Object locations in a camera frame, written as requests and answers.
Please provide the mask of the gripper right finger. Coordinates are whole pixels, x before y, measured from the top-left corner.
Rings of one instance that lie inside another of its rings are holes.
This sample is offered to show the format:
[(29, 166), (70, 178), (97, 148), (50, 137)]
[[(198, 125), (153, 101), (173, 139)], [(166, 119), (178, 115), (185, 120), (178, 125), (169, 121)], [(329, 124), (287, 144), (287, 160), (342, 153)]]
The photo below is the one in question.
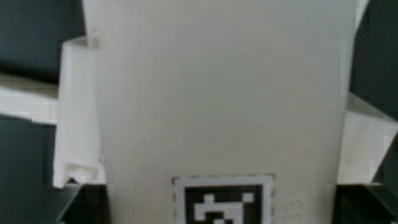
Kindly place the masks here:
[(333, 224), (398, 224), (398, 197), (381, 183), (338, 186)]

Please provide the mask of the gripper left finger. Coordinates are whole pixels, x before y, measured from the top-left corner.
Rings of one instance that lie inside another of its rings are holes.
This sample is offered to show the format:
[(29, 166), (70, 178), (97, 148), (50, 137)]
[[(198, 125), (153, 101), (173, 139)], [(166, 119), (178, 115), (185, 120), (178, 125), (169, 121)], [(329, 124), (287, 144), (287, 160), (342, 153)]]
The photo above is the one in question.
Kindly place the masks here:
[(59, 224), (111, 224), (111, 206), (105, 185), (81, 185), (59, 215)]

